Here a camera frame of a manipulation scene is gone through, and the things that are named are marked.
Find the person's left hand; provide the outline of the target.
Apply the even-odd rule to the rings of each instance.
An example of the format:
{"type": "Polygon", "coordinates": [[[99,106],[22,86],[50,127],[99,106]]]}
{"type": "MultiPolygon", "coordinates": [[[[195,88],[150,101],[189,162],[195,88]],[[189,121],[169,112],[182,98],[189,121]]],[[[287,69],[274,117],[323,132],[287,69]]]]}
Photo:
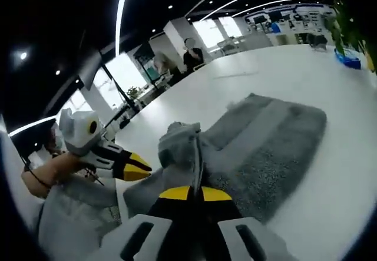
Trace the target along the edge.
{"type": "Polygon", "coordinates": [[[87,167],[76,155],[66,152],[53,159],[55,168],[54,179],[57,182],[66,180],[70,175],[77,173],[87,167]]]}

